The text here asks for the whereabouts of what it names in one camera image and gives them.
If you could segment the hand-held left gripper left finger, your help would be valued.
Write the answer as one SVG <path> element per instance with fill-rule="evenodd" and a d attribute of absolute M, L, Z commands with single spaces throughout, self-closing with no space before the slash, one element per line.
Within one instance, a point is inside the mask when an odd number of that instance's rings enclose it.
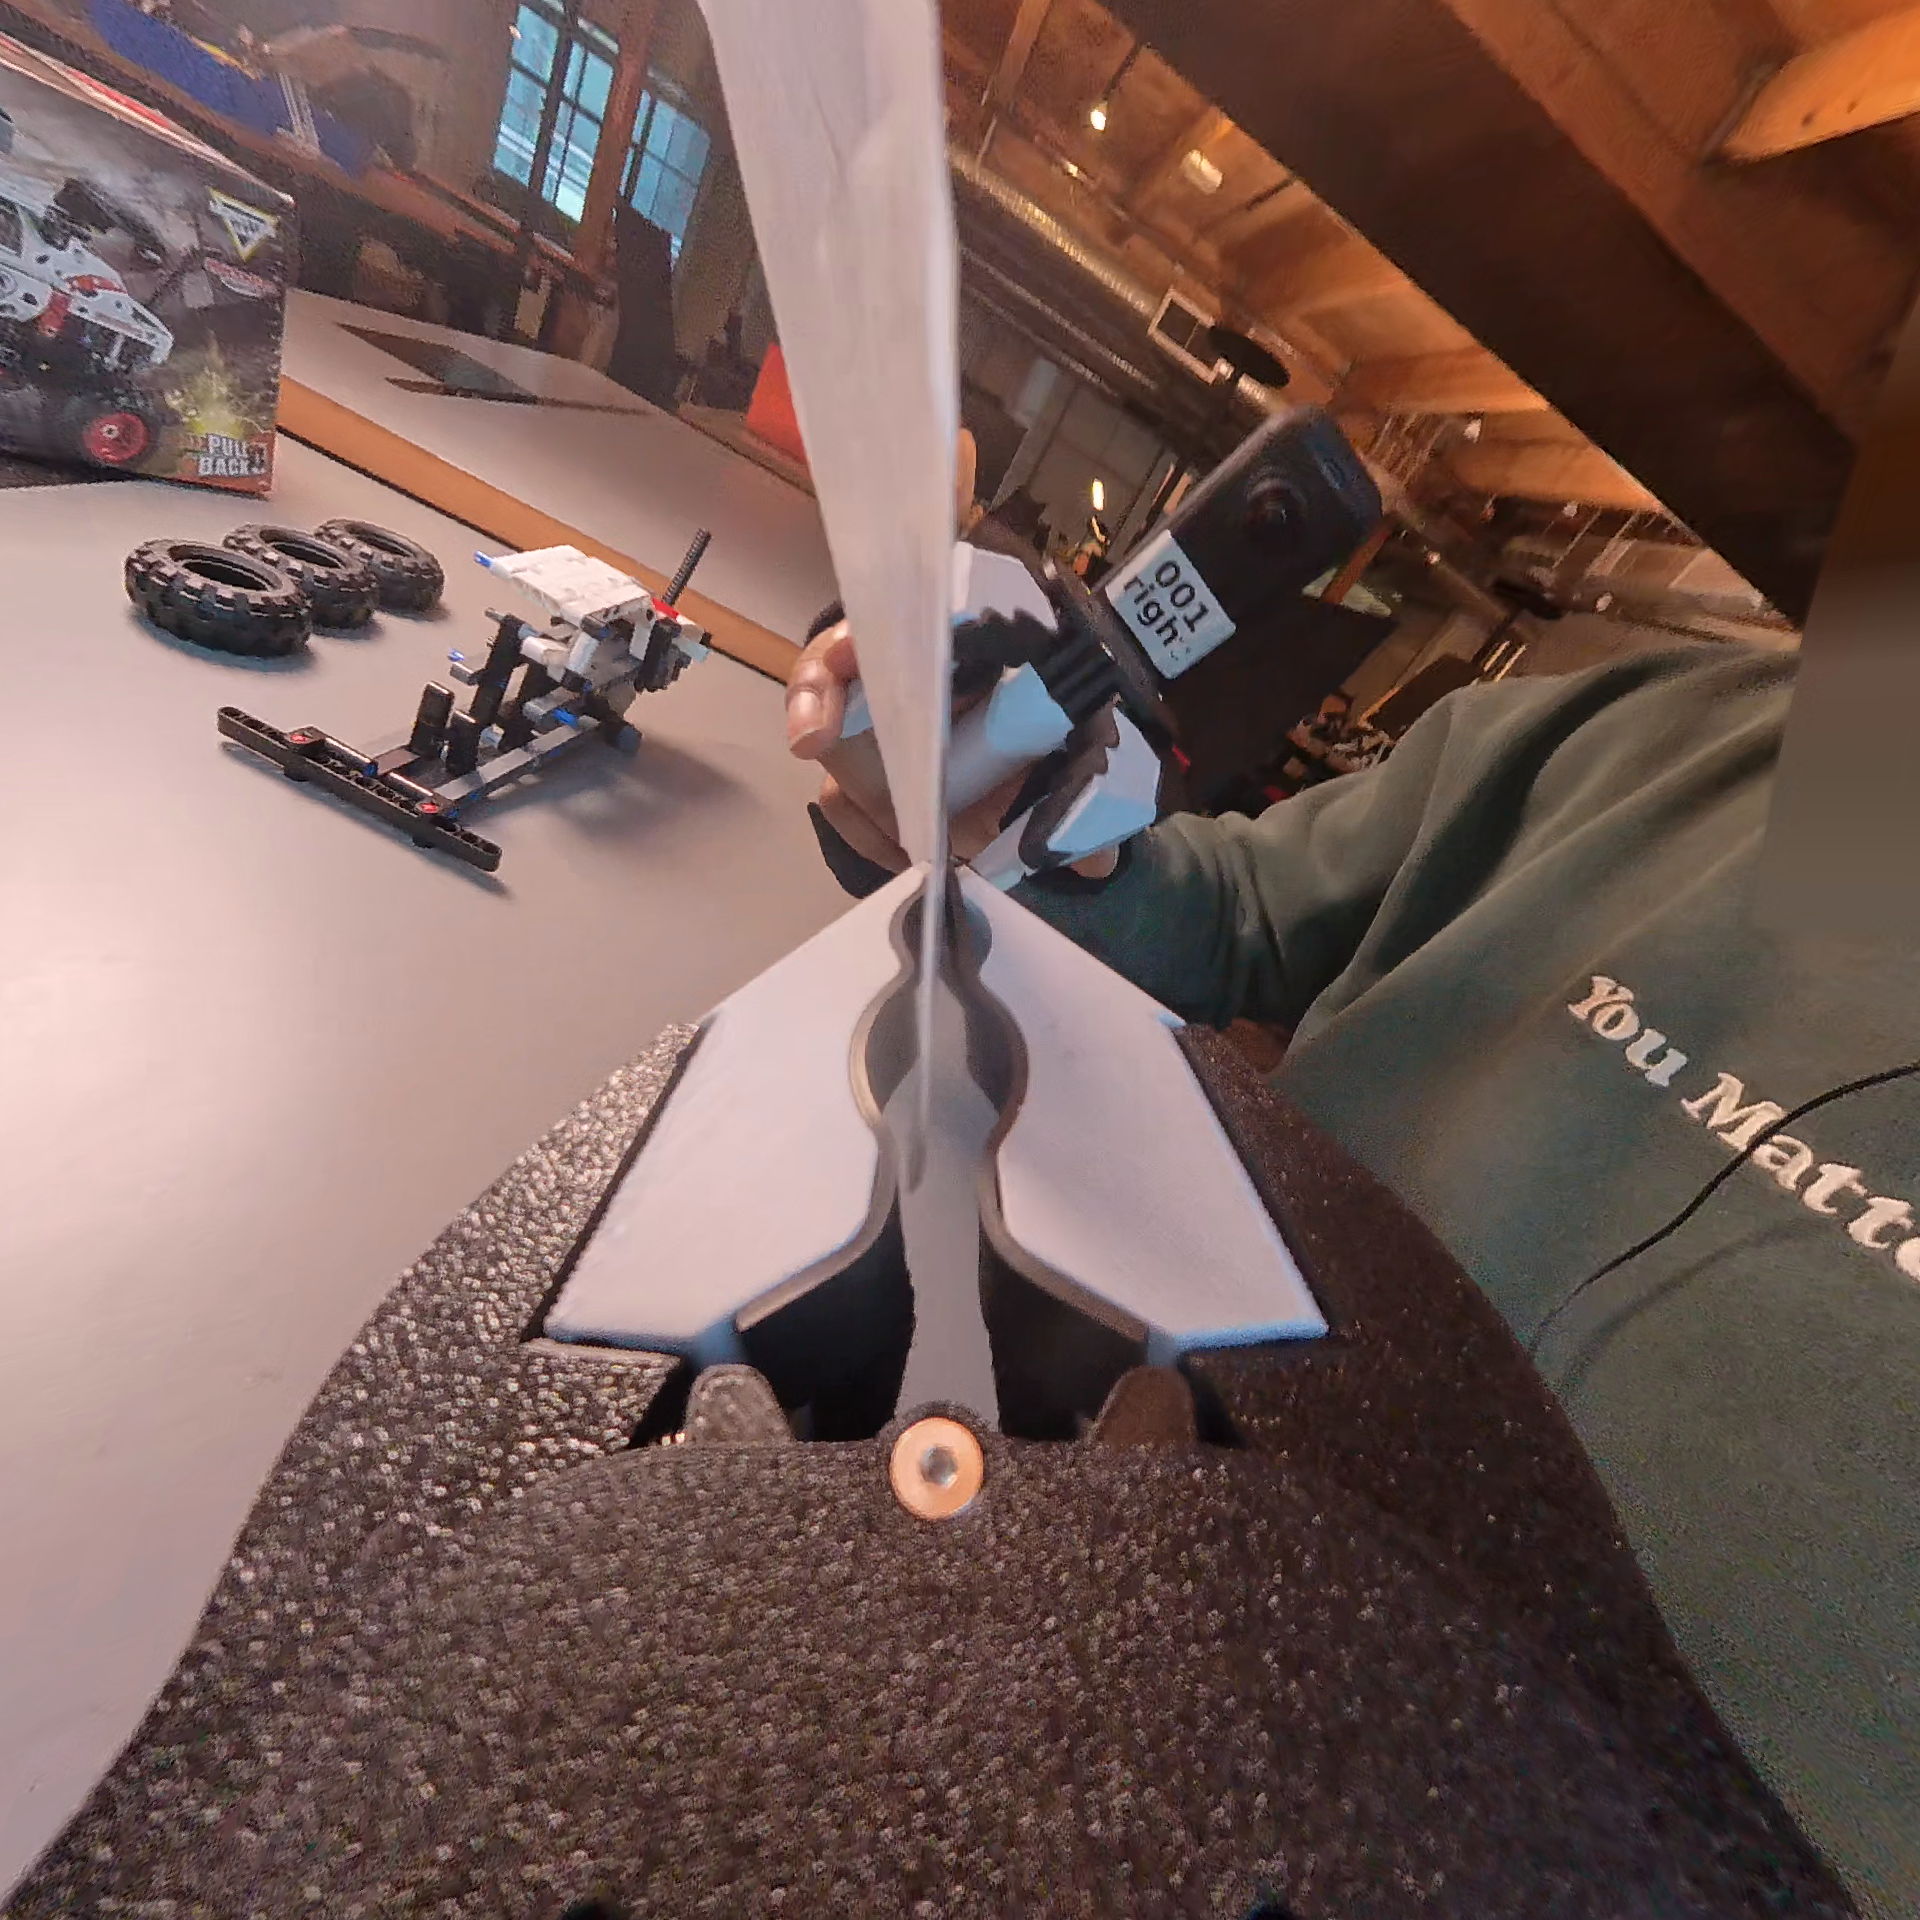
<path fill-rule="evenodd" d="M 746 1341 L 880 1234 L 880 1138 L 910 1044 L 873 1031 L 910 989 L 900 917 L 923 872 L 854 901 L 723 998 L 615 1175 L 545 1307 L 552 1341 Z"/>

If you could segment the person's green sweatshirt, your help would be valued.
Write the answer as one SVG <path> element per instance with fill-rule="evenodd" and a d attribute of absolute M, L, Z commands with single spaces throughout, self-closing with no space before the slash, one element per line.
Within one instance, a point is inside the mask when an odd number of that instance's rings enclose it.
<path fill-rule="evenodd" d="M 1918 1913 L 1918 947 L 1760 917 L 1764 826 L 1513 992 L 1388 982 L 1284 1088 L 1535 1351 L 1718 1715 Z"/>

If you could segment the toy truck chassis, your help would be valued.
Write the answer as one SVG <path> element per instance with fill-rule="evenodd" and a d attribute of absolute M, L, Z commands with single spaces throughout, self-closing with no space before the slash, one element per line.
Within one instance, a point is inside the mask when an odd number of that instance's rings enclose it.
<path fill-rule="evenodd" d="M 712 544 L 695 527 L 667 589 L 587 557 L 575 545 L 475 556 L 541 619 L 492 612 L 479 660 L 450 650 L 453 685 L 428 681 L 405 737 L 354 749 L 316 726 L 277 731 L 240 710 L 220 710 L 220 737 L 337 803 L 405 831 L 422 851 L 495 875 L 500 848 L 468 830 L 468 815 L 557 757 L 602 746 L 633 750 L 637 698 L 667 692 L 712 650 L 712 636 L 680 596 Z"/>

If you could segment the toy truck set box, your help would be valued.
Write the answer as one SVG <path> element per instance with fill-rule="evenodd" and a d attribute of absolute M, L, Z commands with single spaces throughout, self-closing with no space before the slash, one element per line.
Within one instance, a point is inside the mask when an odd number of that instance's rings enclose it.
<path fill-rule="evenodd" d="M 301 221 L 168 117 L 2 40 L 2 454 L 261 497 Z"/>

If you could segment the black toy tyre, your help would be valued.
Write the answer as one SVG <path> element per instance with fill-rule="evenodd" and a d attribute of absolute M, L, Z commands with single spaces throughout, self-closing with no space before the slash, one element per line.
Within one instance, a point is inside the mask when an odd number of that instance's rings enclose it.
<path fill-rule="evenodd" d="M 123 589 L 157 629 L 218 654 L 279 660 L 313 634 L 312 601 L 289 574 L 201 541 L 137 545 Z"/>
<path fill-rule="evenodd" d="M 383 612 L 425 615 L 443 602 L 443 564 L 416 541 L 362 518 L 328 518 L 316 538 L 370 574 Z"/>
<path fill-rule="evenodd" d="M 301 590 L 312 623 L 325 634 L 368 626 L 376 615 L 374 570 L 331 541 L 298 527 L 240 526 L 220 545 L 283 574 Z"/>

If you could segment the orange background crate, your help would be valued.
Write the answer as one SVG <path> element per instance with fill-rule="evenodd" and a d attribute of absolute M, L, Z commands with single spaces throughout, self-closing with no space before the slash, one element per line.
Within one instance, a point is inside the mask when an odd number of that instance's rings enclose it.
<path fill-rule="evenodd" d="M 753 395 L 746 414 L 746 429 L 757 443 L 765 443 L 793 464 L 806 467 L 803 418 L 791 387 L 787 360 L 778 341 L 765 346 L 765 356 L 759 363 Z"/>

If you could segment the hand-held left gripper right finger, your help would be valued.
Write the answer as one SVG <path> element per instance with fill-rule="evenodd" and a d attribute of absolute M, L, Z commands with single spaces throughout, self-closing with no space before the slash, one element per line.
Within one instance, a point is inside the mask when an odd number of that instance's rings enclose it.
<path fill-rule="evenodd" d="M 1318 1341 L 1330 1321 L 1182 1049 L 1182 1019 L 971 875 L 1013 1088 L 979 1175 L 993 1247 L 1129 1341 Z"/>

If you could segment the person's right forearm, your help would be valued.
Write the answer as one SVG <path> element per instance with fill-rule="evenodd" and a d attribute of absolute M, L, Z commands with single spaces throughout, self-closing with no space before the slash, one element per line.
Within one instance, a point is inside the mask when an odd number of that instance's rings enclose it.
<path fill-rule="evenodd" d="M 1113 875 L 1013 899 L 1212 1027 L 1309 1033 L 1414 965 L 1513 992 L 1758 836 L 1801 662 L 1699 644 L 1460 692 L 1359 776 L 1167 816 Z"/>

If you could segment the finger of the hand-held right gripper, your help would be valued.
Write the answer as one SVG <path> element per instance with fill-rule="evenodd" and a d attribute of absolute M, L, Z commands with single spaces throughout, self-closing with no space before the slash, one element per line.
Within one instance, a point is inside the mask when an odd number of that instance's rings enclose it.
<path fill-rule="evenodd" d="M 986 551 L 967 541 L 959 541 L 953 548 L 951 615 L 957 626 L 1025 615 L 1046 634 L 1057 629 L 1042 582 L 1020 557 Z"/>
<path fill-rule="evenodd" d="M 1034 662 L 1008 668 L 993 698 L 953 724 L 951 807 L 979 805 L 1015 776 L 1041 785 L 971 859 L 979 881 L 1078 864 L 1127 845 L 1161 815 L 1165 763 L 1121 698 L 1095 698 L 1086 717 L 1067 717 Z"/>

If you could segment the paper instruction booklet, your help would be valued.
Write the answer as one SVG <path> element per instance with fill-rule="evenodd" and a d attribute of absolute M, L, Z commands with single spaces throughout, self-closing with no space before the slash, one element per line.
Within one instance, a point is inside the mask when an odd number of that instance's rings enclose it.
<path fill-rule="evenodd" d="M 907 1188 L 924 1178 L 951 875 L 959 346 L 933 3 L 703 3 L 860 688 L 924 924 Z"/>

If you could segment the paned window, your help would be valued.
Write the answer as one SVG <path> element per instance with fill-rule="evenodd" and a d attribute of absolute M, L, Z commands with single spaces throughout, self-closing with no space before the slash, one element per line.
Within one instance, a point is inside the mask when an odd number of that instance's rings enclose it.
<path fill-rule="evenodd" d="M 520 3 L 488 182 L 513 214 L 534 203 L 538 228 L 563 246 L 584 221 L 594 164 L 619 150 L 619 212 L 667 233 L 680 256 L 712 169 L 708 116 L 676 73 L 652 66 L 619 147 L 615 62 L 619 38 L 584 3 Z"/>

